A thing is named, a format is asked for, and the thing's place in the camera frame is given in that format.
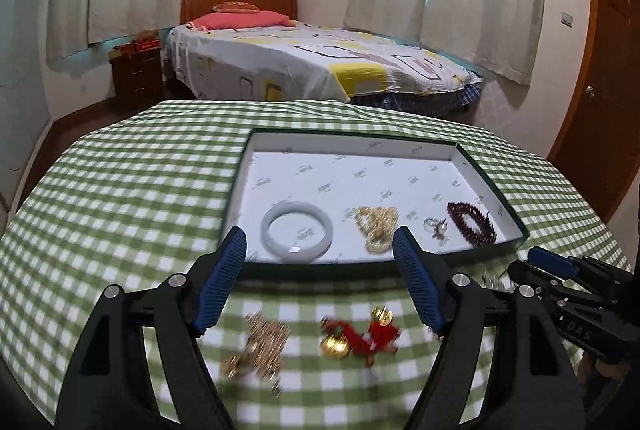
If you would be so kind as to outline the white jade bangle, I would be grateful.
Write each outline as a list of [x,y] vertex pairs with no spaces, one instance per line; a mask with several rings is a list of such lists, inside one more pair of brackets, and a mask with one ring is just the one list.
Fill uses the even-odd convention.
[[309,202],[278,202],[260,222],[262,246],[283,263],[314,262],[331,248],[333,239],[333,222]]

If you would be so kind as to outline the green jewelry box tray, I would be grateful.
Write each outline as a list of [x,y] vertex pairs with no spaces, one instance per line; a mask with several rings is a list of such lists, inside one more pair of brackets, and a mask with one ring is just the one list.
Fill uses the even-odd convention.
[[[283,263],[265,250],[260,222],[278,202],[309,202],[329,216],[334,239],[324,256]],[[529,236],[506,196],[457,142],[284,129],[250,132],[222,228],[242,228],[253,270],[379,270],[394,259],[389,251],[367,250],[364,216],[376,208],[453,265],[512,254]]]

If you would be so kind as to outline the brown wooden door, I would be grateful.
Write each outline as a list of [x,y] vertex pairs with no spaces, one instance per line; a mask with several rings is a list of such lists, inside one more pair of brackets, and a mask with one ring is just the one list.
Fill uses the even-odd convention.
[[548,161],[612,219],[639,171],[639,0],[590,0],[582,66]]

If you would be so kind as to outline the dark wooden nightstand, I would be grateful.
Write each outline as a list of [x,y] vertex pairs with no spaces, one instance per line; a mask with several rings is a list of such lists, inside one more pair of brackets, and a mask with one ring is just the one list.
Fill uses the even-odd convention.
[[128,106],[155,104],[164,98],[160,49],[121,48],[110,53],[115,98]]

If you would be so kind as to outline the bed with patterned sheet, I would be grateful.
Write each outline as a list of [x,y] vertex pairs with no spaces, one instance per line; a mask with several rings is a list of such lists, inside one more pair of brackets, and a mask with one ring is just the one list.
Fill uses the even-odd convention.
[[440,117],[480,98],[472,68],[420,46],[311,26],[168,32],[165,75],[209,101],[337,101]]

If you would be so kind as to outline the red boxes on nightstand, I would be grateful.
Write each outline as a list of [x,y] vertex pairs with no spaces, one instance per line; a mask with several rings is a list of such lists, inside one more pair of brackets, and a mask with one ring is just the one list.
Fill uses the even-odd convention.
[[122,56],[133,57],[141,53],[156,51],[159,49],[160,33],[158,30],[144,30],[140,31],[129,42],[120,44],[119,46],[114,46],[114,48],[108,52],[108,59],[114,60],[114,58]]

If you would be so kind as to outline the pink pillow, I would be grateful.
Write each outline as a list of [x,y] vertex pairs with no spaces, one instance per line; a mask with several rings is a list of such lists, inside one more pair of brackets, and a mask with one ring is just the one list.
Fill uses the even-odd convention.
[[190,20],[186,26],[195,30],[250,29],[259,27],[294,27],[295,23],[287,16],[273,11],[256,13],[219,13],[205,14]]

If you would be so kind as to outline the orange patterned pillow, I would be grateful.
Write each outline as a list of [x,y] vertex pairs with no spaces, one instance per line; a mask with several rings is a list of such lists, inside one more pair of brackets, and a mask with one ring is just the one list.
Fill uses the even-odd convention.
[[256,14],[260,12],[260,8],[248,2],[226,1],[214,5],[212,12],[224,14]]

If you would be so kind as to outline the white wall switch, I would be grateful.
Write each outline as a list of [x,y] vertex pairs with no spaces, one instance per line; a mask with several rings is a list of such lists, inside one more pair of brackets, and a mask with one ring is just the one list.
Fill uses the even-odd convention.
[[568,28],[572,28],[573,27],[573,16],[571,16],[570,14],[567,13],[562,13],[561,14],[561,23],[564,26],[567,26]]

